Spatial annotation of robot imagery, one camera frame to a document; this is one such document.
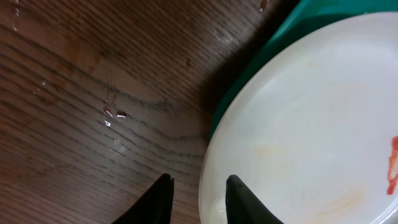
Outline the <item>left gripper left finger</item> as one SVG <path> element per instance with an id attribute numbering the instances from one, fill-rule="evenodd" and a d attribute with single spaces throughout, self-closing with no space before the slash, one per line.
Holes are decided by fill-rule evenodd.
<path id="1" fill-rule="evenodd" d="M 174 179 L 162 174 L 147 191 L 112 224 L 169 224 L 174 199 Z"/>

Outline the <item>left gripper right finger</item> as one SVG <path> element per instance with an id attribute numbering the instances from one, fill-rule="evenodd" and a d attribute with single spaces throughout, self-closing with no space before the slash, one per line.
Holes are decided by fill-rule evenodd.
<path id="1" fill-rule="evenodd" d="M 228 224 L 283 224 L 237 175 L 226 181 L 225 203 Z"/>

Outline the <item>white plate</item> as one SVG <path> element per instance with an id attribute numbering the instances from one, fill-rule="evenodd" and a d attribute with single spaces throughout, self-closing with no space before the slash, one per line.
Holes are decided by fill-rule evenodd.
<path id="1" fill-rule="evenodd" d="M 208 146 L 202 223 L 237 175 L 284 223 L 397 222 L 397 13 L 302 37 L 239 92 Z"/>

